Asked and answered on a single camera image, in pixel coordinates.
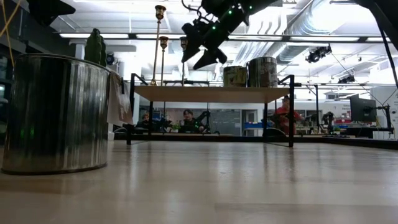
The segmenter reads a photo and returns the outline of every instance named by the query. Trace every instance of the red shirt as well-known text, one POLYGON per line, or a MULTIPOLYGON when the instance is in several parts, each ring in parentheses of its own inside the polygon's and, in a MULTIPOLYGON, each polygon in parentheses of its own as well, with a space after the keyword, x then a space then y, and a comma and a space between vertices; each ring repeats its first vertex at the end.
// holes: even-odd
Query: red shirt
MULTIPOLYGON (((288 114, 289 109, 280 107, 275 111, 275 114, 288 114)), ((294 111, 294 119, 300 119, 301 116, 294 111)), ((285 134, 289 134, 289 119, 285 116, 280 117, 280 126, 282 127, 282 130, 285 134)), ((296 133, 296 124, 294 124, 294 133, 296 133)))

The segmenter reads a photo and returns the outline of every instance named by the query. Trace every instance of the silver metal can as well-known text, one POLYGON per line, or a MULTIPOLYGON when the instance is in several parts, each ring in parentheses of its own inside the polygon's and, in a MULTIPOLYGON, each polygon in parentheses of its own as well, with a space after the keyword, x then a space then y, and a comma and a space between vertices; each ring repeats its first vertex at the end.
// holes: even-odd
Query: silver metal can
POLYGON ((3 171, 57 174, 106 165, 109 70, 72 57, 16 60, 3 171))
POLYGON ((277 64, 273 57, 259 57, 248 63, 248 87, 278 86, 277 64))
POLYGON ((242 66, 225 67, 223 72, 224 87, 246 87, 248 70, 242 66))

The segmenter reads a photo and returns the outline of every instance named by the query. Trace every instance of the computer monitor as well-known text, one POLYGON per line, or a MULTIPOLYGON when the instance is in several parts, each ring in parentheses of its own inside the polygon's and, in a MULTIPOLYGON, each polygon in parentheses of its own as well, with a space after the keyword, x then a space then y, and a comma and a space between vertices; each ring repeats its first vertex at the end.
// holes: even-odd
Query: computer monitor
POLYGON ((351 97, 349 102, 351 103, 351 121, 376 122, 375 100, 351 97))

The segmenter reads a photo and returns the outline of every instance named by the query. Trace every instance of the black cable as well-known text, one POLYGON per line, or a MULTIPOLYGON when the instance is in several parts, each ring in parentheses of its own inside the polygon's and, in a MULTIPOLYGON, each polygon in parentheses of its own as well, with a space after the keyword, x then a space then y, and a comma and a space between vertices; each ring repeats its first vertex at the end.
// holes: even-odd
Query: black cable
POLYGON ((210 22, 210 20, 208 20, 206 17, 203 17, 202 14, 201 14, 201 12, 199 11, 199 9, 201 9, 201 6, 199 6, 199 8, 197 8, 197 9, 194 9, 194 8, 192 8, 192 7, 190 7, 190 6, 187 6, 187 5, 184 3, 184 0, 181 0, 181 3, 182 3, 182 6, 183 6, 185 9, 188 9, 189 11, 195 11, 195 12, 197 12, 197 14, 198 14, 198 16, 199 16, 199 20, 200 20, 200 19, 204 19, 204 20, 206 20, 207 22, 210 22))
MULTIPOLYGON (((349 71, 344 67, 343 64, 341 64, 341 62, 336 58, 336 56, 333 53, 331 53, 331 54, 336 59, 336 61, 341 65, 341 67, 348 73, 348 75, 350 75, 349 71)), ((367 93, 369 93, 369 95, 371 95, 377 102, 379 102, 381 105, 383 105, 376 97, 374 97, 372 95, 372 93, 369 90, 365 89, 365 87, 363 87, 359 82, 358 82, 358 84, 362 87, 362 89, 364 89, 367 93)))
POLYGON ((384 102, 381 106, 384 106, 384 105, 387 103, 387 101, 390 100, 390 98, 394 95, 394 93, 395 93, 396 91, 397 91, 397 90, 395 90, 395 91, 391 94, 391 96, 388 97, 388 98, 385 100, 385 102, 384 102))
POLYGON ((397 78, 397 72, 396 72, 396 65, 394 64, 394 60, 392 59, 392 55, 391 55, 390 47, 388 46, 386 34, 384 33, 383 29, 380 27, 379 24, 378 24, 378 26, 379 26, 379 30, 380 30, 380 33, 381 33, 381 37, 383 38, 384 46, 386 48, 388 60, 390 61, 390 64, 391 64, 392 74, 394 76, 394 80, 396 81, 396 85, 397 85, 397 88, 398 88, 398 78, 397 78))

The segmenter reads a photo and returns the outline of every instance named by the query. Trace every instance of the spotlight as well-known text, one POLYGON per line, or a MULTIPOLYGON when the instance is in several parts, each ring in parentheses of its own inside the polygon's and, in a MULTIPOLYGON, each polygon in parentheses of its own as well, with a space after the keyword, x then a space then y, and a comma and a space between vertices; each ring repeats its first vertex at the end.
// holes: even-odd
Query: spotlight
POLYGON ((355 82, 355 77, 354 75, 348 75, 347 77, 340 78, 338 80, 337 84, 348 84, 348 83, 353 83, 355 82))
POLYGON ((58 16, 75 13, 76 9, 60 0, 27 0, 30 15, 41 25, 49 26, 58 16))
POLYGON ((330 45, 327 47, 317 47, 315 50, 310 50, 310 54, 305 58, 305 60, 309 63, 317 63, 330 53, 332 53, 330 45))

